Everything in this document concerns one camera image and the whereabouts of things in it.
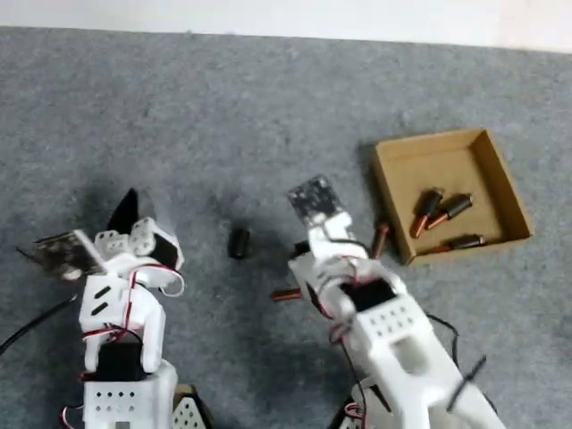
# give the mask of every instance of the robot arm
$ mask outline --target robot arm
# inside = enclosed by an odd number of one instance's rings
[[[307,226],[309,248],[289,261],[290,269],[304,298],[347,327],[344,344],[372,385],[366,427],[505,429],[473,384],[446,410],[463,376],[399,276],[368,259],[347,232],[351,220],[325,177],[293,189],[289,198]]]

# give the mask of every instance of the hole pattern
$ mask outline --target hole pattern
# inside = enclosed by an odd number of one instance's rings
[[[172,429],[206,429],[192,398],[183,399],[175,410]]]
[[[392,335],[413,325],[415,319],[408,306],[404,303],[398,307],[385,308],[369,317],[369,323],[374,334],[379,338]]]

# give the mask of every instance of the battery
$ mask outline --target battery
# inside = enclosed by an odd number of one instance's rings
[[[431,255],[433,253],[451,252],[452,250],[462,250],[464,248],[478,248],[486,244],[486,239],[479,234],[468,234],[456,239],[447,241],[445,244],[432,248],[424,253],[424,255]]]
[[[229,236],[228,256],[232,259],[244,259],[248,256],[250,246],[250,230],[234,228]]]
[[[421,196],[416,211],[416,219],[411,225],[411,237],[419,238],[427,221],[437,211],[437,207],[443,198],[443,189],[433,188],[424,192]]]
[[[460,215],[469,207],[473,206],[473,196],[471,194],[462,194],[447,201],[440,210],[440,213],[429,219],[425,228],[431,230],[435,226],[449,221],[452,218]]]

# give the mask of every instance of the gray carpet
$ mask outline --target gray carpet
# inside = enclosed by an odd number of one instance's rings
[[[378,205],[366,159],[379,139],[487,127],[536,226],[521,248],[418,268],[384,262],[461,331],[465,369],[508,428],[572,421],[572,57],[287,38],[0,30],[0,337],[77,286],[14,246],[101,229],[129,186],[161,187],[189,289],[161,299],[164,356],[217,427],[324,428],[352,379],[305,302],[275,305],[304,230],[284,196],[318,172],[369,241]],[[226,257],[234,223],[254,255]],[[55,428],[80,401],[76,306],[0,358],[6,428]],[[448,333],[436,328],[444,341]]]

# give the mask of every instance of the white plastic part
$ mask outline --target white plastic part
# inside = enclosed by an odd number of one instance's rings
[[[289,261],[289,267],[304,298],[312,300],[312,288],[336,322],[351,323],[344,340],[352,361],[370,375],[370,385],[377,385],[394,410],[388,412],[366,389],[366,429],[506,429],[473,384],[463,390],[451,413],[445,411],[461,373],[399,276],[367,259],[359,245],[335,242],[351,240],[346,231],[350,224],[348,214],[342,213],[311,228],[311,252]],[[349,275],[358,281],[382,278],[397,297],[356,313],[340,288]],[[363,401],[356,389],[352,395],[356,402]],[[350,425],[348,419],[344,425]]]
[[[129,299],[129,326],[124,326]],[[153,294],[142,286],[135,284],[130,292],[129,281],[115,273],[88,277],[80,310],[81,330],[93,332],[104,329],[106,324],[142,330],[141,365],[147,373],[153,373],[161,363],[164,323],[163,307]],[[89,372],[97,370],[99,349],[108,339],[109,334],[85,339],[85,366]]]
[[[150,217],[145,217],[133,225],[129,244],[135,255],[146,257],[153,251],[156,244],[153,232],[156,229],[155,221]]]
[[[114,429],[128,422],[135,429],[171,429],[176,384],[175,368],[165,360],[140,382],[85,382],[85,428]]]
[[[192,398],[183,398],[172,413],[172,429],[206,429],[197,403]]]
[[[117,231],[102,231],[98,233],[94,245],[105,260],[130,251],[129,235],[119,234]]]
[[[361,420],[346,416],[341,422],[340,429],[361,429]]]

